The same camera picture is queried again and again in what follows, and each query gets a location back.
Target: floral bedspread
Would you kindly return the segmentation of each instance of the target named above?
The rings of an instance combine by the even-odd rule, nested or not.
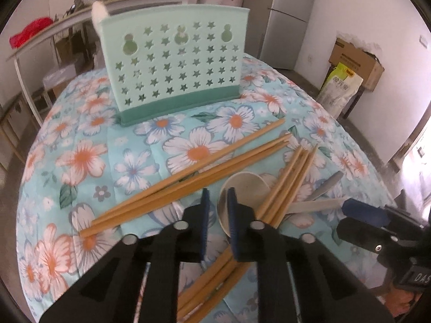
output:
[[[207,105],[123,128],[106,70],[73,80],[48,114],[31,148],[17,210],[17,256],[22,289],[36,321],[63,292],[124,234],[153,235],[181,218],[200,199],[190,195],[160,210],[81,238],[79,230],[102,212],[208,154],[285,117],[286,123],[235,155],[290,131],[286,148],[247,170],[271,183],[302,145],[320,148],[300,189],[303,200],[338,170],[344,178],[324,197],[345,195],[372,204],[393,204],[367,157],[342,127],[302,89],[266,64],[244,56],[241,98]],[[224,180],[209,186],[210,227],[205,261],[182,264],[179,290],[185,290],[228,247],[215,205]],[[340,211],[295,215],[283,233],[315,234],[364,283],[373,277],[376,257],[340,241],[334,232]],[[256,268],[205,322],[256,322]]]

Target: screw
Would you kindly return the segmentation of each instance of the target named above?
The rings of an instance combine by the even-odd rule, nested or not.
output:
[[[122,239],[123,243],[126,245],[132,245],[134,243],[136,243],[137,241],[137,236],[135,236],[134,234],[126,234],[123,239]]]
[[[262,221],[253,221],[250,223],[250,228],[252,230],[263,230],[265,228],[265,224]]]
[[[303,242],[308,243],[308,244],[312,244],[316,241],[316,237],[314,237],[313,234],[311,233],[305,233],[301,236],[301,239]]]
[[[186,221],[177,221],[174,223],[174,228],[179,231],[186,230],[188,228],[188,223]]]

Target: red bag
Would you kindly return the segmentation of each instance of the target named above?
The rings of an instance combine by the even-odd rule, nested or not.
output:
[[[32,38],[41,30],[49,27],[54,21],[49,17],[43,17],[32,21],[28,26],[26,26],[22,32],[12,36],[9,39],[9,44],[12,48],[18,48],[28,39]]]

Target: silver refrigerator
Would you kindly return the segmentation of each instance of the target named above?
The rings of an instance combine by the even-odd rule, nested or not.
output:
[[[314,0],[244,0],[245,52],[273,68],[295,67]]]

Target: bundle of chopsticks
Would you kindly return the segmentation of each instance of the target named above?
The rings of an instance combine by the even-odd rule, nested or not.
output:
[[[317,146],[312,152],[299,147],[285,167],[278,182],[263,204],[256,211],[256,219],[277,228],[298,194],[310,169]],[[231,249],[226,249],[195,283],[178,298],[177,321],[200,322],[229,293],[247,272],[249,264],[233,259]]]
[[[270,125],[253,132],[247,137],[244,137],[236,143],[233,143],[232,145],[229,145],[228,147],[209,155],[194,165],[174,175],[171,175],[167,179],[162,180],[143,192],[136,194],[132,198],[122,202],[121,204],[100,215],[100,217],[92,222],[89,228],[81,230],[79,233],[80,236],[92,236],[109,228],[116,227],[124,222],[133,220],[146,213],[155,211],[204,187],[207,187],[214,182],[217,182],[225,177],[229,177],[233,173],[241,171],[245,167],[255,164],[256,162],[265,159],[275,152],[278,152],[280,149],[286,146],[286,142],[291,136],[290,134],[283,135],[244,154],[234,157],[222,164],[216,165],[215,167],[212,167],[197,175],[193,175],[195,172],[205,169],[210,164],[217,162],[217,160],[223,156],[232,153],[236,149],[266,134],[283,123],[284,119],[275,121]]]

